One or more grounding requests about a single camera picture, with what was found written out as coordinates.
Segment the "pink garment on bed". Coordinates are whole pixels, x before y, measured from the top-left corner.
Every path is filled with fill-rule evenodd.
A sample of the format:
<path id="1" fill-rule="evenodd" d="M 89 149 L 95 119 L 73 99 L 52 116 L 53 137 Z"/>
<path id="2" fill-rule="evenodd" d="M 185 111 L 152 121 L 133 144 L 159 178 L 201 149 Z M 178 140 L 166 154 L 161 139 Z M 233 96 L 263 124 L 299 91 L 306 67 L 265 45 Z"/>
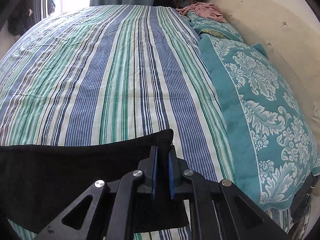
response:
<path id="1" fill-rule="evenodd" d="M 210 18 L 211 20 L 215 20 L 217 22 L 227 23 L 227 20 L 223 16 L 222 10 L 215 3 L 198 2 L 181 9 L 176 8 L 176 11 L 184 16 L 193 11 L 197 16 L 202 18 Z"/>

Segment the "black pants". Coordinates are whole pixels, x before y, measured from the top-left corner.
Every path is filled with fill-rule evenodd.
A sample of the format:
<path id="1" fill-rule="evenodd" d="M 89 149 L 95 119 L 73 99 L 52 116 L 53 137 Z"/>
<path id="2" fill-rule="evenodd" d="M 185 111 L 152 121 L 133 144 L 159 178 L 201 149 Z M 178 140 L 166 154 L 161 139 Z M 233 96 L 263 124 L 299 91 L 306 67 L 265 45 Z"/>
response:
<path id="1" fill-rule="evenodd" d="M 174 132 L 95 146 L 1 147 L 1 221 L 39 233 L 96 180 L 135 170 L 152 146 L 169 152 Z"/>

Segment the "dark blue folded cloth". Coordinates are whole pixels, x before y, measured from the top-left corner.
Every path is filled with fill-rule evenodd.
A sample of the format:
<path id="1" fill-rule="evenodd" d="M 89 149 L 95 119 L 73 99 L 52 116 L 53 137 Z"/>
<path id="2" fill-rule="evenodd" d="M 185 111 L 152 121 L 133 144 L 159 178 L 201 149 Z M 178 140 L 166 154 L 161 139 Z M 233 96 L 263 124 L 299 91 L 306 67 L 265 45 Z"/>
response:
<path id="1" fill-rule="evenodd" d="M 317 176 L 309 174 L 302 187 L 295 194 L 290 206 L 291 218 L 293 223 L 300 222 L 301 219 L 306 215 L 308 201 L 317 181 Z"/>

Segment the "dark hanging coats and bags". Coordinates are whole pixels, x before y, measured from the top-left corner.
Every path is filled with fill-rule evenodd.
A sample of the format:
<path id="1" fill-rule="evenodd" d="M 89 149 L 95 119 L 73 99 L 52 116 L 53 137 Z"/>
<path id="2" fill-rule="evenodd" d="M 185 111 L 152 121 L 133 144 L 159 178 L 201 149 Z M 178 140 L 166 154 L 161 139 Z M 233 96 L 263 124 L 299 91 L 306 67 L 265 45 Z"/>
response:
<path id="1" fill-rule="evenodd" d="M 41 20 L 41 0 L 21 0 L 7 20 L 8 32 L 13 36 L 22 36 Z"/>

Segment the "cream padded headboard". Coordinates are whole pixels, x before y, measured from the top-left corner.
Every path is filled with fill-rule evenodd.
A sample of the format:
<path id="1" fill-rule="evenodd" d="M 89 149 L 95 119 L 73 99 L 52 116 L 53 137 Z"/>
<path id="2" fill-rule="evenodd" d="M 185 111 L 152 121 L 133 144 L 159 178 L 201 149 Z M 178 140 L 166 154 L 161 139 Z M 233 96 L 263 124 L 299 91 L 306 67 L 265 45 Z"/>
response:
<path id="1" fill-rule="evenodd" d="M 305 0 L 211 0 L 249 44 L 260 43 L 319 137 L 319 21 Z"/>

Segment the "striped blue green bed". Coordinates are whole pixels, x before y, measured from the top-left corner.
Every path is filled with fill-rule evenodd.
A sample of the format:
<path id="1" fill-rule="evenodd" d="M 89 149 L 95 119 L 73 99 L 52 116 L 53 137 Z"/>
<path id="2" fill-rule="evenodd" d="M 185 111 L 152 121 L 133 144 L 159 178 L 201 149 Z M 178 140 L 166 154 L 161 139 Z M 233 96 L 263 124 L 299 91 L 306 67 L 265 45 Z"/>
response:
<path id="1" fill-rule="evenodd" d="M 170 128 L 191 169 L 234 179 L 199 41 L 165 7 L 103 5 L 42 20 L 1 60 L 1 145 L 102 145 Z"/>

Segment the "teal floral pillow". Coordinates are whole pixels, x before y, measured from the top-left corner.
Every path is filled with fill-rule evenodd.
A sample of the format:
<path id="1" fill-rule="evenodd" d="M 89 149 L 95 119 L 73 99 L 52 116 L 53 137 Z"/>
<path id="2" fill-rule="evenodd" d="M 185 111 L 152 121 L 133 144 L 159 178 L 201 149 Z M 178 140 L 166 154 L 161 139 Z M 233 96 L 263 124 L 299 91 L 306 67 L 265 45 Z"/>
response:
<path id="1" fill-rule="evenodd" d="M 231 147 L 235 183 L 261 209 L 288 209 L 319 150 L 287 81 L 260 44 L 209 34 L 199 42 L 217 92 Z"/>

